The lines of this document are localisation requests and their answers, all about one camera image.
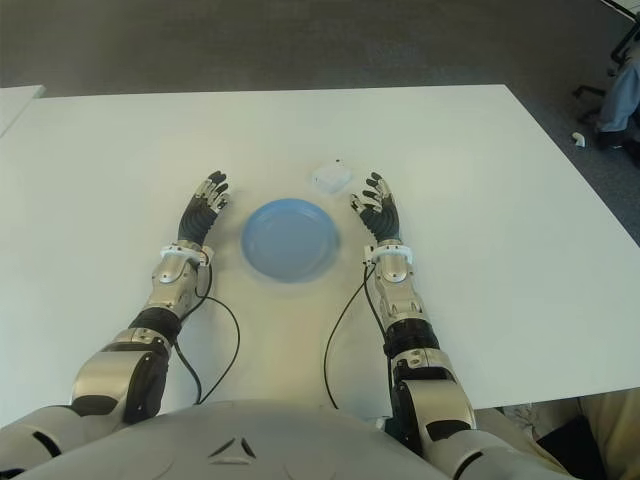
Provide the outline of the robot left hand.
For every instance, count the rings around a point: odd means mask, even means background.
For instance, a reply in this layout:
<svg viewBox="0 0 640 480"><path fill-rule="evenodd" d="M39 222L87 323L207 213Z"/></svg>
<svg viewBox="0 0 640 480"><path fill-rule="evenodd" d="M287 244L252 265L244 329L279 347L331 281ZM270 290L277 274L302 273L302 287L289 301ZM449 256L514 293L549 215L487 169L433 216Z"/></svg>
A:
<svg viewBox="0 0 640 480"><path fill-rule="evenodd" d="M221 171L210 174L197 187L187 204L178 226L178 241L200 247L221 211L229 204L227 175Z"/></svg>

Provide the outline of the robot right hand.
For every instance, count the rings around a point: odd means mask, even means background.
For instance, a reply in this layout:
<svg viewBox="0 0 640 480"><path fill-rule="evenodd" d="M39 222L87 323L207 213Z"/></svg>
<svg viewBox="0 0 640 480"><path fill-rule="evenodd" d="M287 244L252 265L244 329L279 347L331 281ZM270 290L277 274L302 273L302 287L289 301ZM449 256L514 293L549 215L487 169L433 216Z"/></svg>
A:
<svg viewBox="0 0 640 480"><path fill-rule="evenodd" d="M386 180L371 172L366 178L367 189L360 195L350 195L350 207L375 240L400 241L400 218L392 191Z"/></svg>

